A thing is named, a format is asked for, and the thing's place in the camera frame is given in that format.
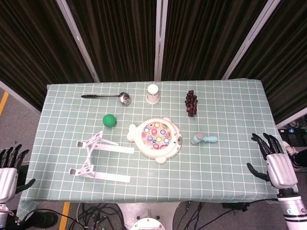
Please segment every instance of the metal spoon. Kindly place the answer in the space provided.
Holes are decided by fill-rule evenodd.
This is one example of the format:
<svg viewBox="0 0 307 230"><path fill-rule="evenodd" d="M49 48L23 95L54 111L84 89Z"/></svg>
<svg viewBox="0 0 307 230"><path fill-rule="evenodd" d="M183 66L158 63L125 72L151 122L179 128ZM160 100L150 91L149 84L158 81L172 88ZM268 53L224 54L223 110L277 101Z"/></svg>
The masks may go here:
<svg viewBox="0 0 307 230"><path fill-rule="evenodd" d="M82 98L98 98L98 97L119 97L120 102L125 105L128 106L131 103L131 98L129 96L129 94L127 94L126 92L121 92L118 95L95 95L95 94L90 94L90 95L82 95Z"/></svg>

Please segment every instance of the person's foot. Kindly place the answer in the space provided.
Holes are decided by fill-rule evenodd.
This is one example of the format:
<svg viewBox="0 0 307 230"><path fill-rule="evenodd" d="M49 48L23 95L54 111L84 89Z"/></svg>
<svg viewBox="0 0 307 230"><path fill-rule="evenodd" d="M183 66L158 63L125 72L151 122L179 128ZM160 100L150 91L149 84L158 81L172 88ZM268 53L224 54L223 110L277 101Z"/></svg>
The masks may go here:
<svg viewBox="0 0 307 230"><path fill-rule="evenodd" d="M47 229L56 225L58 216L54 212L34 212L24 223L24 229L30 227Z"/></svg>
<svg viewBox="0 0 307 230"><path fill-rule="evenodd" d="M283 146L286 149L288 156L291 160L294 171L296 172L305 172L307 171L307 167L303 167L295 162L295 155L298 153L296 149L290 146L286 141L283 141Z"/></svg>
<svg viewBox="0 0 307 230"><path fill-rule="evenodd" d="M297 151L294 147L290 146L287 142L283 141L283 146L286 149L289 156L294 156L297 154Z"/></svg>

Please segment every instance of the black curtain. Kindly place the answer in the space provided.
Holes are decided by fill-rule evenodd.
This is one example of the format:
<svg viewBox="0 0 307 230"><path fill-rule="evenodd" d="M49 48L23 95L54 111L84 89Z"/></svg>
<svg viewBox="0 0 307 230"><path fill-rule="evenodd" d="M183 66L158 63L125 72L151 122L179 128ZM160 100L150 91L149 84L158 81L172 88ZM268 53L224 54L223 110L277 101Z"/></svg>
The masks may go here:
<svg viewBox="0 0 307 230"><path fill-rule="evenodd" d="M55 1L0 1L0 80L42 109L47 84L93 82Z"/></svg>
<svg viewBox="0 0 307 230"><path fill-rule="evenodd" d="M220 80L266 0L169 0L162 80Z"/></svg>
<svg viewBox="0 0 307 230"><path fill-rule="evenodd" d="M101 81L153 81L156 0L67 2Z"/></svg>
<svg viewBox="0 0 307 230"><path fill-rule="evenodd" d="M307 1L281 1L230 78L261 80L276 123L306 108Z"/></svg>

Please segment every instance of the grape toy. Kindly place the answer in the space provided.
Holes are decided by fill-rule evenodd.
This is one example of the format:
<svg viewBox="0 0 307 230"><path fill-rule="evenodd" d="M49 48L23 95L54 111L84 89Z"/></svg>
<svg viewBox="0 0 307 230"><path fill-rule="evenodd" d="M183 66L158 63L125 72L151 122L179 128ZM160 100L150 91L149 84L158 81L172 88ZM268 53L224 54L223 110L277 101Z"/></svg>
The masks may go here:
<svg viewBox="0 0 307 230"><path fill-rule="evenodd" d="M185 104L187 107L187 113L189 117L193 117L197 113L197 96L194 95L193 90L189 90L186 96Z"/></svg>

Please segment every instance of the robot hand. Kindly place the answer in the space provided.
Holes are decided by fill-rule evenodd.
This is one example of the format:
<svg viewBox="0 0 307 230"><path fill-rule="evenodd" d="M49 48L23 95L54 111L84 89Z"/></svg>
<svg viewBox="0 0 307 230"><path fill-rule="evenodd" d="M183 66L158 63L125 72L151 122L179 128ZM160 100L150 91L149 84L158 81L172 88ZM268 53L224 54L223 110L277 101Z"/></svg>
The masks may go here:
<svg viewBox="0 0 307 230"><path fill-rule="evenodd" d="M252 134L252 140L259 145L260 151L267 166L267 174L260 173L247 163L249 171L256 177L270 181L278 189L277 199L282 207L283 216L290 230L307 229L307 210L301 196L293 190L297 178L292 163L287 154L284 154L279 141L272 135L263 133L270 146L258 135Z"/></svg>
<svg viewBox="0 0 307 230"><path fill-rule="evenodd" d="M20 148L21 145L18 145L15 149L11 147L0 153L0 230L5 227L7 214L12 214L6 207L6 203L12 200L15 194L28 189L35 182L35 179L32 179L28 184L16 187L19 168L29 152L25 150L17 157Z"/></svg>

